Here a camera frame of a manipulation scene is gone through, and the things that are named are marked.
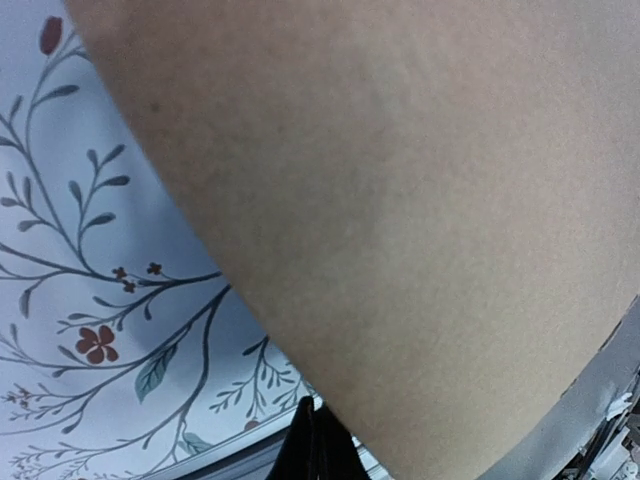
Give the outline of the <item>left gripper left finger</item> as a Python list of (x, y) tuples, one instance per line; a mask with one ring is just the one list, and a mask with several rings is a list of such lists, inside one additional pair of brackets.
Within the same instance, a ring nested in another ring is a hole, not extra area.
[(315, 478), (314, 400), (303, 397), (269, 472), (269, 480)]

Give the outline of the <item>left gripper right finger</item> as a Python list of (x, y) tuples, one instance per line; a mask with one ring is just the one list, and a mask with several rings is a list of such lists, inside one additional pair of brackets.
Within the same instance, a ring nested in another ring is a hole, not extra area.
[(315, 412), (316, 453), (320, 480), (370, 480), (350, 432), (323, 405)]

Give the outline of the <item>brown cardboard box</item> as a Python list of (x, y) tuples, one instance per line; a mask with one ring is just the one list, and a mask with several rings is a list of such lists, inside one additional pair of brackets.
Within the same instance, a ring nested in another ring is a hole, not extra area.
[(635, 1), (71, 1), (236, 291), (399, 479), (472, 479), (639, 290)]

